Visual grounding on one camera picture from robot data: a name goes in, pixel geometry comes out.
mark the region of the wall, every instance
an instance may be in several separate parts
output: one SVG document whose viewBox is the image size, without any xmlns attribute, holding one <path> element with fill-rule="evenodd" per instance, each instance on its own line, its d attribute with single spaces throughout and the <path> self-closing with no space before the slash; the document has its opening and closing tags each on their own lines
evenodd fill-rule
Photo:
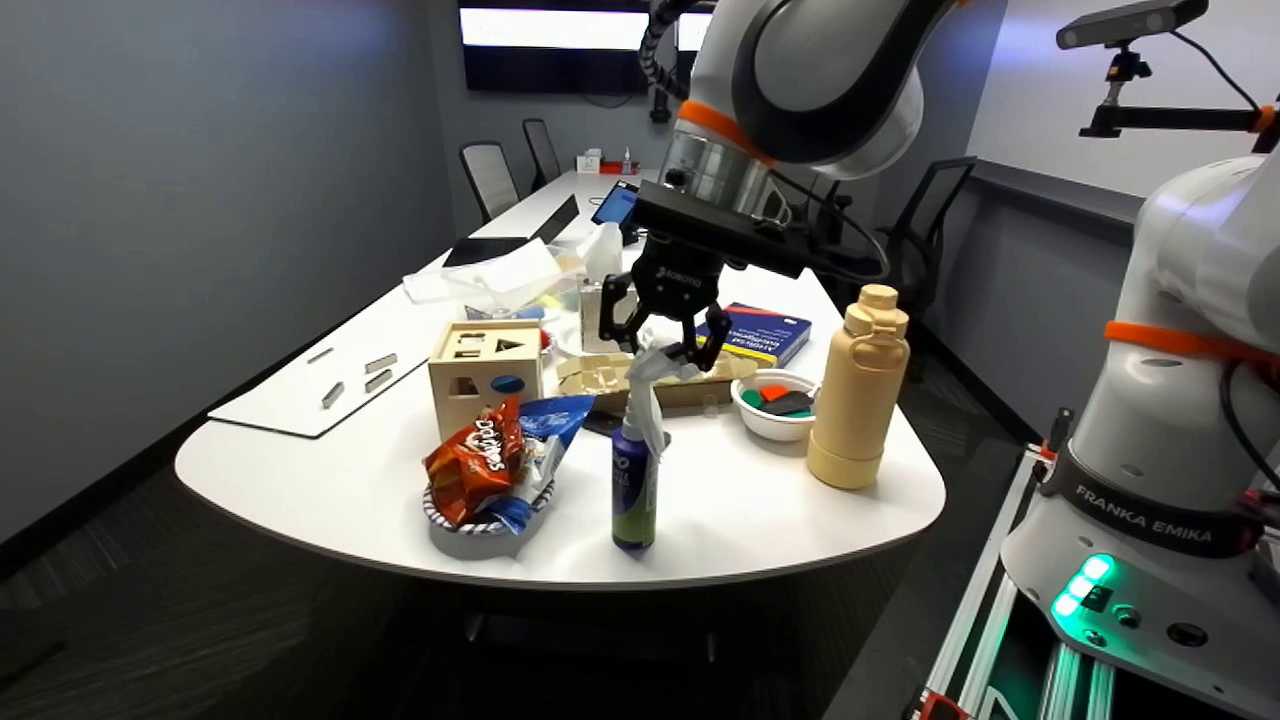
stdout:
<svg viewBox="0 0 1280 720">
<path fill-rule="evenodd" d="M 1118 140 L 1074 136 L 1104 101 L 1109 47 L 1057 47 L 1057 33 L 1094 9 L 1118 0 L 1016 0 L 999 29 L 990 74 L 980 101 L 971 153 L 1028 173 L 1149 195 L 1177 173 L 1209 161 L 1245 157 L 1245 133 L 1125 133 Z M 1261 104 L 1274 101 L 1274 0 L 1229 0 L 1183 23 Z M 1149 65 L 1149 79 L 1125 88 L 1125 104 L 1145 109 L 1245 109 L 1245 101 L 1211 72 L 1204 56 L 1170 37 L 1132 42 Z"/>
<path fill-rule="evenodd" d="M 927 327 L 1035 433 L 1091 390 L 1132 210 L 1112 190 L 989 163 L 948 210 Z"/>
<path fill-rule="evenodd" d="M 435 255 L 413 0 L 11 0 L 0 540 Z"/>
<path fill-rule="evenodd" d="M 1006 0 L 954 4 L 919 47 L 923 128 L 884 176 L 855 182 L 860 218 L 893 222 L 933 161 L 965 157 Z"/>
<path fill-rule="evenodd" d="M 481 205 L 467 187 L 459 144 L 501 140 L 516 176 L 516 187 L 533 187 L 533 157 L 518 136 L 524 114 L 544 114 L 561 148 L 561 163 L 583 148 L 618 157 L 637 153 L 645 166 L 655 166 L 666 153 L 666 128 L 646 124 L 645 95 L 544 95 L 544 90 L 467 90 L 455 9 L 449 0 L 429 4 L 432 33 L 432 90 L 445 113 L 445 166 L 451 187 L 455 230 L 481 227 Z"/>
</svg>

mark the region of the tan bottle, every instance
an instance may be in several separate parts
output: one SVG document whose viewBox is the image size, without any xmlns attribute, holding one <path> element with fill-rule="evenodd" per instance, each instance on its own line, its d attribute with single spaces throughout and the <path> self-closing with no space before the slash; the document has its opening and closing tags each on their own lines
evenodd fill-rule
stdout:
<svg viewBox="0 0 1280 720">
<path fill-rule="evenodd" d="M 864 285 L 833 336 L 815 422 L 807 428 L 807 472 L 833 489 L 873 489 L 884 456 L 896 390 L 907 371 L 907 312 L 893 285 Z"/>
</svg>

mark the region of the gray wall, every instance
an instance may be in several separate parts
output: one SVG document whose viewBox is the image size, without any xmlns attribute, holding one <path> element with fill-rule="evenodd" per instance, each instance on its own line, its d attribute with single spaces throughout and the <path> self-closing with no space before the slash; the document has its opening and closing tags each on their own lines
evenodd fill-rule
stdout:
<svg viewBox="0 0 1280 720">
<path fill-rule="evenodd" d="M 533 157 L 518 136 L 524 114 L 544 114 L 551 140 L 561 148 L 561 163 L 573 166 L 573 157 L 583 148 L 603 148 L 618 157 L 637 153 L 645 166 L 655 166 L 666 153 L 666 128 L 646 124 L 645 95 L 546 95 L 546 90 L 467 90 L 464 51 L 455 9 L 445 0 L 429 4 L 432 16 L 432 67 L 435 67 L 435 101 L 445 113 L 445 161 L 451 187 L 455 230 L 481 227 L 481 205 L 459 166 L 459 144 L 467 140 L 501 140 L 516 176 L 516 187 L 533 182 Z"/>
<path fill-rule="evenodd" d="M 948 217 L 927 327 L 1035 433 L 1104 363 L 1134 201 L 980 166 Z"/>
<path fill-rule="evenodd" d="M 876 176 L 873 187 L 860 187 L 855 217 L 864 222 L 893 222 L 933 161 L 965 157 L 1002 4 L 1006 0 L 954 4 L 933 29 L 914 58 L 923 84 L 923 128 L 901 163 Z"/>
<path fill-rule="evenodd" d="M 416 0 L 3 4 L 0 540 L 441 250 L 429 42 Z"/>
</svg>

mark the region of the bottle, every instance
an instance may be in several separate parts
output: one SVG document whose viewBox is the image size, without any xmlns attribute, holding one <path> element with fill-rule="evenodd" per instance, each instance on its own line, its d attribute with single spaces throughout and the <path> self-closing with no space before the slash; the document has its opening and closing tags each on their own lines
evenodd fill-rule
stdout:
<svg viewBox="0 0 1280 720">
<path fill-rule="evenodd" d="M 913 358 L 907 312 L 893 285 L 864 285 L 833 336 L 815 422 L 807 428 L 807 472 L 833 489 L 873 489 L 888 421 Z"/>
</svg>

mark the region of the wire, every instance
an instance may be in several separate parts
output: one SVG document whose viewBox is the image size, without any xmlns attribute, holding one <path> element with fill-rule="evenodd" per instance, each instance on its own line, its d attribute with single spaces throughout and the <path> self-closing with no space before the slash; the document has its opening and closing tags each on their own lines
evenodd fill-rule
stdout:
<svg viewBox="0 0 1280 720">
<path fill-rule="evenodd" d="M 1280 493 L 1274 466 L 1271 466 L 1268 456 L 1248 440 L 1248 433 L 1245 433 L 1245 422 L 1241 422 L 1241 416 L 1237 416 L 1237 399 L 1230 399 L 1237 366 L 1241 366 L 1241 358 L 1230 358 L 1230 363 L 1222 366 L 1220 385 L 1217 385 L 1220 411 L 1222 411 L 1237 444 L 1245 449 L 1245 456 L 1271 478 L 1271 493 Z"/>
<path fill-rule="evenodd" d="M 1237 74 L 1230 74 L 1204 42 L 1196 42 L 1196 39 L 1183 37 L 1183 33 L 1170 33 L 1170 37 L 1183 39 L 1183 42 L 1192 42 L 1192 47 L 1217 67 L 1217 74 L 1229 79 L 1230 90 L 1241 90 L 1250 113 L 1261 113 L 1255 101 L 1237 84 Z"/>
<path fill-rule="evenodd" d="M 888 261 L 888 250 L 884 250 L 884 245 L 880 245 L 876 230 L 866 230 L 866 227 L 864 227 L 860 218 L 853 218 L 841 205 L 826 205 L 824 195 L 815 195 L 812 187 L 797 182 L 790 176 L 782 176 L 782 173 L 769 173 L 769 176 L 779 180 L 779 182 L 788 182 L 790 190 L 815 201 L 819 206 L 833 206 L 833 210 L 873 248 L 876 264 L 880 264 L 880 281 L 893 276 L 893 261 Z"/>
</svg>

